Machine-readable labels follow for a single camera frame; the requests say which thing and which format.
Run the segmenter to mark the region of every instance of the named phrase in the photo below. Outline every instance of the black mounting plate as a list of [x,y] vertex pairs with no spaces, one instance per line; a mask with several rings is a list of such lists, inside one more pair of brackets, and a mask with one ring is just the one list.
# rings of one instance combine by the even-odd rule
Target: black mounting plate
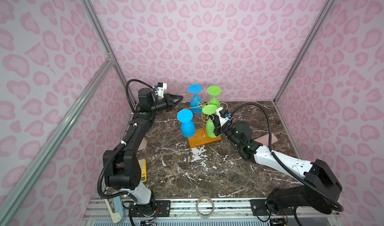
[[[269,212],[265,209],[265,200],[250,200],[249,202],[251,203],[253,216],[256,216],[256,209],[257,209],[258,216],[269,215]],[[285,212],[287,213],[287,215],[293,215],[293,208],[286,208]]]
[[[157,217],[169,217],[170,200],[156,200],[156,206],[159,208],[159,215]],[[138,211],[137,207],[133,207],[131,211],[132,217],[145,217],[144,214]]]

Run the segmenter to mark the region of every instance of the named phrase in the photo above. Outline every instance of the orange wooden base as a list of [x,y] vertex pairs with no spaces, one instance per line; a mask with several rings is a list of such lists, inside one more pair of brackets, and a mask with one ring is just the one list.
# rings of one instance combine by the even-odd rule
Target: orange wooden base
[[214,142],[221,141],[221,136],[218,136],[216,138],[211,138],[207,135],[206,130],[204,132],[205,132],[205,137],[202,137],[203,129],[199,128],[196,130],[196,133],[194,136],[188,138],[189,146],[191,148],[196,148],[196,147],[208,144],[208,143],[214,143]]

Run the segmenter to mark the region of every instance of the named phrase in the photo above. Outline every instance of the pink object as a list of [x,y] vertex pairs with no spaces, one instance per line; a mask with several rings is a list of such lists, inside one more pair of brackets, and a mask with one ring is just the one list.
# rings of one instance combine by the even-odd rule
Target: pink object
[[142,150],[142,149],[144,149],[146,146],[147,146],[147,140],[146,140],[146,138],[144,137],[143,140],[142,140],[141,143],[140,143],[140,146],[139,146],[138,150]]
[[[269,135],[266,134],[266,135],[263,135],[262,137],[255,139],[255,141],[262,143],[263,145],[268,145],[268,137],[269,137]],[[274,144],[276,142],[277,142],[277,138],[274,134],[272,134],[272,144]]]
[[326,161],[343,186],[345,225],[384,219],[381,2],[339,0],[278,104],[304,158]]
[[[54,99],[50,94],[47,95],[49,102]],[[22,129],[31,136],[25,137],[25,142],[14,136],[0,140],[0,156],[16,156],[16,162],[31,161],[36,157],[43,143],[35,140],[41,137],[33,135],[40,135],[41,130],[51,124],[55,125],[59,120],[56,107],[49,107],[50,111],[46,112],[41,103],[44,104],[37,99],[25,103],[22,112],[32,113],[42,120],[31,125],[23,125],[25,120],[22,120]],[[18,211],[16,218],[22,225],[77,223],[84,214],[88,200],[97,197],[95,184],[103,167],[102,154],[118,144],[125,123],[122,119],[128,118],[128,108],[124,89],[115,71],[111,70]],[[14,123],[13,128],[18,131],[18,124]],[[145,144],[144,139],[140,148],[145,147]],[[1,189],[11,189],[25,170],[26,166],[23,165],[7,170]]]

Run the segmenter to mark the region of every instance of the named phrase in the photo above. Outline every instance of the metal rail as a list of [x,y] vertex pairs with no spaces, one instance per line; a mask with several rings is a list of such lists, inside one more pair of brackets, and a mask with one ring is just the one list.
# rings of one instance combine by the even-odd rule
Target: metal rail
[[[266,199],[266,198],[213,198],[215,203],[215,212],[210,219],[257,219],[253,216],[252,209],[249,200],[251,199]],[[170,200],[170,214],[169,217],[162,217],[161,219],[201,219],[196,213],[196,201],[197,198],[165,198],[159,200]],[[199,211],[202,213],[209,213],[212,211],[212,205],[210,203],[200,203]],[[311,207],[300,207],[297,212],[303,218],[338,218],[340,215],[337,212],[331,215],[322,214]],[[271,216],[271,218],[280,218],[281,216]],[[84,214],[83,221],[99,221],[99,220],[111,220],[108,213],[108,209],[104,200],[91,200],[88,208]]]
[[2,203],[0,208],[0,226],[7,226],[14,215],[22,205],[25,198],[28,196],[31,189],[40,178],[41,174],[49,164],[57,149],[59,149],[65,137],[70,132],[77,118],[81,115],[84,108],[89,103],[94,92],[98,89],[104,77],[112,68],[112,61],[105,61],[84,91],[80,94],[74,105],[68,111],[67,115],[56,128],[50,139],[45,143],[39,154],[29,165],[21,179],[9,192],[7,198]]
[[286,134],[287,134],[287,136],[289,138],[289,141],[291,142],[291,144],[293,146],[293,149],[295,150],[297,158],[305,159],[304,155],[301,153],[301,150],[300,150],[299,146],[295,143],[295,138],[294,138],[290,128],[286,124],[286,122],[285,122],[285,120],[283,118],[283,114],[280,111],[280,108],[277,106],[276,102],[273,102],[273,105],[274,105],[274,107],[276,109],[277,115],[280,118],[281,124],[283,125],[284,130],[285,130],[285,132],[286,132]]
[[[121,83],[125,86],[127,81],[125,80],[125,77],[122,73],[121,67],[119,66],[119,64],[116,60],[116,57],[115,57],[113,50],[112,50],[112,47],[108,42],[108,39],[105,35],[103,27],[101,26],[99,18],[97,17],[96,12],[92,6],[91,0],[80,0],[80,1],[83,4],[84,10],[85,10],[86,14],[88,15],[89,20],[91,21],[91,24],[93,25],[93,27],[96,31],[96,34],[98,35],[98,37],[100,39],[100,43],[102,44],[104,51],[107,53],[109,59],[111,61],[113,61],[113,67],[115,67]],[[131,98],[133,99],[133,102],[136,104],[136,100],[133,97],[133,95]]]
[[303,57],[305,56],[305,54],[309,50],[309,48],[310,48],[312,42],[314,41],[317,33],[320,31],[321,26],[323,25],[324,21],[326,20],[329,13],[331,12],[331,9],[334,6],[335,2],[336,2],[336,0],[325,0],[325,3],[323,5],[323,7],[321,8],[319,15],[317,16],[316,20],[314,21],[313,26],[312,26],[310,32],[308,33],[308,36],[306,37],[303,46],[300,48],[295,60],[292,63],[290,70],[287,73],[287,76],[285,77],[283,83],[281,84],[279,91],[276,94],[276,98],[274,99],[274,101],[276,103],[279,102],[282,95],[284,94],[289,82],[291,81],[292,77],[295,74],[295,71],[299,68]]

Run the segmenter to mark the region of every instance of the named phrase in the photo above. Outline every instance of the dark marble surface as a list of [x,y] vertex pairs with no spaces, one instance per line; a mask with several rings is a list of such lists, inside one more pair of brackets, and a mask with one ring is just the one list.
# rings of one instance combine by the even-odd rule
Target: dark marble surface
[[[229,112],[243,103],[228,102]],[[272,132],[278,138],[273,149],[296,157],[272,102],[259,103],[267,108]],[[242,160],[225,137],[221,142],[190,149],[188,139],[181,135],[176,117],[182,108],[188,106],[189,103],[181,104],[171,112],[158,114],[146,134],[146,148],[138,152],[139,159],[147,160],[147,181],[144,184],[155,192],[156,198],[266,197],[276,186],[290,188],[300,185],[274,169]],[[267,134],[264,114],[256,107],[240,109],[234,122],[237,120],[250,124],[253,139]],[[194,115],[193,122],[196,128],[200,128],[200,115]]]

